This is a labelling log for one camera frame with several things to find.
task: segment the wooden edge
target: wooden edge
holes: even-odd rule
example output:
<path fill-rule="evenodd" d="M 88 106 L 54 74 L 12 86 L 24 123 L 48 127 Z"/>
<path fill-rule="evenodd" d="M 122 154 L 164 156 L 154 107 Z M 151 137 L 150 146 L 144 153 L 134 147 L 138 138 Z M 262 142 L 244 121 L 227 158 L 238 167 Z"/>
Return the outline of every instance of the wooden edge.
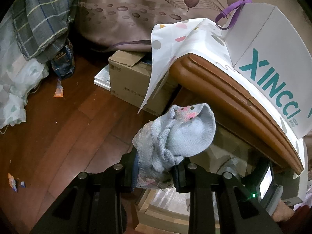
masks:
<path fill-rule="evenodd" d="M 142 196 L 140 202 L 138 203 L 138 210 L 140 212 L 145 212 L 149 207 L 150 202 L 155 197 L 156 190 L 146 189 L 144 195 Z"/>
<path fill-rule="evenodd" d="M 181 220 L 184 220 L 184 221 L 187 221 L 187 222 L 189 221 L 189 218 L 190 218 L 188 215 L 183 215 L 183 214 L 180 214 L 180 213 L 172 212 L 172 211 L 169 211 L 169 210 L 166 210 L 166 209 L 163 209 L 163 208 L 151 205 L 151 204 L 149 205 L 147 210 L 153 211 L 153 212 L 156 212 L 156 213 L 159 213 L 159 214 L 163 214 L 163 215 L 175 218 L 175 219 L 181 219 Z"/>
<path fill-rule="evenodd" d="M 297 152 L 270 114 L 245 88 L 218 67 L 202 57 L 186 54 L 173 63 L 170 74 L 179 84 L 204 98 L 213 109 L 227 114 L 252 131 L 297 174 L 303 171 Z"/>
<path fill-rule="evenodd" d="M 186 220 L 182 220 L 182 219 L 179 219 L 179 218 L 174 218 L 174 217 L 171 217 L 171 216 L 168 216 L 166 214 L 163 214 L 163 213 L 160 213 L 160 212 L 156 212 L 156 211 L 153 211 L 153 210 L 147 209 L 145 214 L 149 215 L 149 216 L 152 216 L 152 217 L 155 217 L 155 218 L 158 218 L 158 219 L 162 219 L 162 220 L 168 221 L 168 222 L 174 222 L 174 223 L 177 223 L 177 224 L 183 224 L 183 225 L 187 225 L 188 226 L 188 221 L 186 221 Z"/>
<path fill-rule="evenodd" d="M 151 216 L 149 214 L 140 212 L 138 209 L 136 209 L 136 214 L 138 217 L 139 224 L 153 227 L 156 228 L 157 230 L 165 230 L 173 233 L 181 233 L 181 234 L 188 233 L 188 225 L 167 221 L 155 216 Z"/>
<path fill-rule="evenodd" d="M 205 101 L 202 98 L 196 96 L 193 92 L 183 87 L 174 99 L 173 105 L 188 106 L 202 102 Z M 275 151 L 272 151 L 272 149 L 266 143 L 264 143 L 261 139 L 255 136 L 255 134 L 252 133 L 249 129 L 241 126 L 238 122 L 236 122 L 226 114 L 222 113 L 218 109 L 214 109 L 213 112 L 216 122 L 220 126 L 222 126 L 230 133 L 236 135 L 248 145 L 263 153 L 264 156 L 266 156 L 276 164 L 277 170 L 289 168 L 289 165 L 280 155 L 278 155 Z"/>
<path fill-rule="evenodd" d="M 156 229 L 156 228 L 153 228 L 153 227 L 141 224 L 141 223 L 138 224 L 135 230 L 143 234 L 178 234 L 175 232 Z"/>

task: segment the black metal frame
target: black metal frame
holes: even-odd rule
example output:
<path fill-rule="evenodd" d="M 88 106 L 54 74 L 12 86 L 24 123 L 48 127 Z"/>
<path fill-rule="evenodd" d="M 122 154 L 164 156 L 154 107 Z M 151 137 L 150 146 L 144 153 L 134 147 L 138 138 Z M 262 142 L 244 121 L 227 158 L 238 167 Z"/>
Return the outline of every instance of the black metal frame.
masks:
<path fill-rule="evenodd" d="M 216 193 L 221 234 L 281 234 L 257 199 L 231 173 L 209 173 L 185 159 L 172 169 L 179 193 L 191 193 L 189 234 L 215 233 L 212 192 Z M 122 234 L 120 193 L 138 177 L 137 151 L 102 173 L 79 173 L 49 207 L 31 234 Z"/>

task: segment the brown fabric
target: brown fabric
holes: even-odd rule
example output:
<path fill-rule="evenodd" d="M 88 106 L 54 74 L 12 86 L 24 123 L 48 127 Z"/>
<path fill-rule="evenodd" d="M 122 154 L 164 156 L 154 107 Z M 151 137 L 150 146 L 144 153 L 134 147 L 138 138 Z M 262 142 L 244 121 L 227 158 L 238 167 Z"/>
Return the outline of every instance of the brown fabric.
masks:
<path fill-rule="evenodd" d="M 237 0 L 80 0 L 75 27 L 104 51 L 150 51 L 156 24 L 216 16 Z M 278 6 L 312 51 L 312 25 L 296 0 L 253 0 Z"/>
<path fill-rule="evenodd" d="M 300 234 L 298 231 L 304 227 L 303 225 L 307 223 L 307 220 L 310 222 L 312 220 L 311 209 L 305 205 L 303 207 L 299 207 L 291 219 L 285 222 L 279 222 L 278 225 L 284 234 Z"/>

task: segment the purple ribbon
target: purple ribbon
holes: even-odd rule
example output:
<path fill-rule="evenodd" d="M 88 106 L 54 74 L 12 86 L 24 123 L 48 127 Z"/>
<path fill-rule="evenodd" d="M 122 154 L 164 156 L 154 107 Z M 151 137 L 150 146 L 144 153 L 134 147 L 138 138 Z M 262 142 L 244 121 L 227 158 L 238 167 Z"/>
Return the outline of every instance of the purple ribbon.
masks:
<path fill-rule="evenodd" d="M 245 3 L 252 3 L 252 0 L 239 0 L 235 3 L 232 3 L 230 6 L 225 8 L 217 17 L 216 17 L 216 25 L 221 29 L 221 30 L 227 30 L 230 29 L 235 23 L 238 18 L 239 13 L 241 12 L 241 9 L 243 8 Z M 218 25 L 218 22 L 221 18 L 227 17 L 227 14 L 229 14 L 231 11 L 235 10 L 235 13 L 232 17 L 232 20 L 227 28 L 223 28 Z"/>

